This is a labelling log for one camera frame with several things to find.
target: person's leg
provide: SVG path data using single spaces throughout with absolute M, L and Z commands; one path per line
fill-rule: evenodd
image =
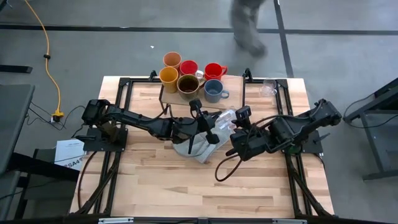
M 256 27 L 258 11 L 264 1 L 234 0 L 231 7 L 231 25 L 236 43 L 255 56 L 261 56 L 265 52 Z

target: blue mug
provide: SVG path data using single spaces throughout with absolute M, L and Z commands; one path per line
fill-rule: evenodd
M 229 92 L 224 89 L 223 84 L 219 80 L 208 80 L 205 83 L 205 98 L 209 103 L 217 103 L 219 100 L 227 99 L 229 97 Z

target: wood grain surface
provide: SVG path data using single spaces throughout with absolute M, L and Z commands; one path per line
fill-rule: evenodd
M 216 109 L 230 109 L 241 108 L 242 107 L 242 97 L 243 97 L 243 77 L 237 77 L 234 75 L 223 75 L 221 82 L 224 85 L 224 90 L 229 91 L 229 97 L 227 99 L 220 99 L 217 103 L 209 103 L 205 99 L 205 90 L 202 88 L 199 90 L 198 98 L 200 99 L 202 105 L 208 108 Z M 170 103 L 176 105 L 189 105 L 189 101 L 184 100 L 178 92 L 167 93 L 163 92 L 162 95 L 163 103 Z
M 104 77 L 100 99 L 114 103 L 119 78 Z M 308 110 L 304 80 L 290 78 L 288 84 L 294 114 Z M 246 85 L 246 104 L 252 109 L 252 122 L 277 113 L 274 97 L 260 97 L 259 87 L 255 84 Z M 129 109 L 149 117 L 158 115 L 161 112 L 159 91 L 158 83 L 134 84 Z M 189 116 L 187 106 L 173 105 L 172 108 L 174 116 Z M 253 157 L 243 162 L 228 180 L 217 182 L 215 167 L 226 157 L 225 152 L 231 149 L 230 142 L 218 149 L 206 164 L 200 164 L 194 159 L 179 156 L 171 142 L 159 141 L 137 128 L 128 128 L 129 138 L 119 166 L 112 216 L 294 217 L 285 159 L 280 152 Z M 83 203 L 98 185 L 103 156 L 104 153 L 97 153 L 84 174 L 81 187 Z M 224 163 L 218 175 L 225 176 L 237 162 L 237 159 L 233 159 Z M 304 154 L 303 163 L 308 187 L 324 208 L 333 213 L 321 162 L 313 155 Z M 104 192 L 106 196 L 103 197 L 102 209 L 108 187 Z M 301 190 L 298 190 L 298 196 L 304 213 Z M 71 212 L 75 210 L 76 192 Z

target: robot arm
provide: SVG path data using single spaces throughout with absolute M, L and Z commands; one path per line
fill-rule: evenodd
M 183 143 L 188 139 L 193 140 L 195 135 L 202 132 L 207 132 L 206 138 L 210 144 L 218 143 L 220 140 L 211 132 L 211 128 L 215 127 L 215 121 L 221 112 L 201 111 L 200 100 L 191 101 L 190 106 L 192 111 L 197 112 L 196 118 L 160 118 L 160 115 L 148 118 L 112 105 L 108 100 L 90 100 L 81 118 L 86 125 L 90 127 L 95 125 L 101 131 L 101 139 L 106 139 L 109 143 L 117 139 L 114 136 L 117 134 L 115 122 L 143 129 L 157 139 L 172 141 L 174 144 Z M 95 138 L 95 136 L 76 138 L 89 141 L 93 140 L 93 137 Z
M 316 108 L 298 116 L 276 115 L 275 118 L 261 127 L 251 124 L 250 107 L 245 106 L 236 111 L 237 125 L 235 133 L 230 136 L 233 149 L 227 156 L 238 153 L 243 161 L 263 152 L 275 153 L 301 146 L 308 135 L 323 126 L 334 126 L 341 121 L 341 115 L 336 108 L 324 99 L 316 104 Z

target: yellow mug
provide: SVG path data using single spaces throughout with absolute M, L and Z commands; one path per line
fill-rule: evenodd
M 173 67 L 164 67 L 159 72 L 159 78 L 162 81 L 164 90 L 167 93 L 175 93 L 177 91 L 178 71 Z

